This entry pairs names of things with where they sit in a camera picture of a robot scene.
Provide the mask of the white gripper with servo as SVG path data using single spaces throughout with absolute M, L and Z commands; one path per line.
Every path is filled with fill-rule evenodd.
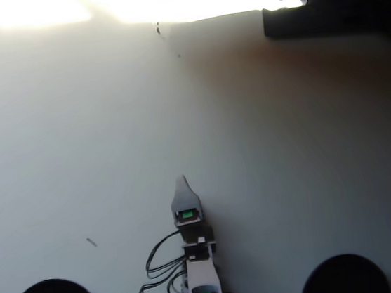
M 175 181 L 171 209 L 175 226 L 187 244 L 215 240 L 213 229 L 204 218 L 200 198 L 191 189 L 184 175 L 179 175 Z

